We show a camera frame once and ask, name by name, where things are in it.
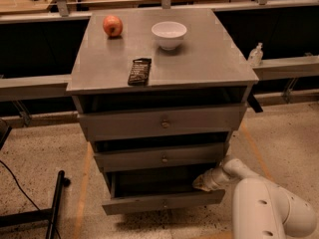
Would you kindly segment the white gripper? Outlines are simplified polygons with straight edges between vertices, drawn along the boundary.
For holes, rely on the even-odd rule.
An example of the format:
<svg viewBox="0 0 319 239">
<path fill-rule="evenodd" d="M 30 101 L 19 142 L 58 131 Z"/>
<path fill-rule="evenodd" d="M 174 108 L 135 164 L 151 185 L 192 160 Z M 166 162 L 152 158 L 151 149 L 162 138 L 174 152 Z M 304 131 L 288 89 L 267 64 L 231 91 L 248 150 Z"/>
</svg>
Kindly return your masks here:
<svg viewBox="0 0 319 239">
<path fill-rule="evenodd" d="M 204 174 L 199 175 L 192 184 L 192 187 L 209 192 L 220 189 L 223 185 L 233 182 L 236 178 L 236 175 L 227 172 L 223 167 L 212 168 Z"/>
</svg>

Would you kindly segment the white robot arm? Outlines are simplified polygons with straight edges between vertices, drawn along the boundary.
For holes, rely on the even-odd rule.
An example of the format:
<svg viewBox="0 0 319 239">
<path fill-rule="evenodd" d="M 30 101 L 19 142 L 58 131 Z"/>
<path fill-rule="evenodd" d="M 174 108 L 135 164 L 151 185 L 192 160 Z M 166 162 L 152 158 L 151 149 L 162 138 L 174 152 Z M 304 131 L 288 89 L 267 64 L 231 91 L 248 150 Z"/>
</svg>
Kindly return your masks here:
<svg viewBox="0 0 319 239">
<path fill-rule="evenodd" d="M 311 204 L 251 170 L 240 159 L 227 156 L 217 168 L 207 170 L 192 187 L 206 192 L 232 182 L 233 239 L 286 239 L 306 237 L 317 227 Z"/>
</svg>

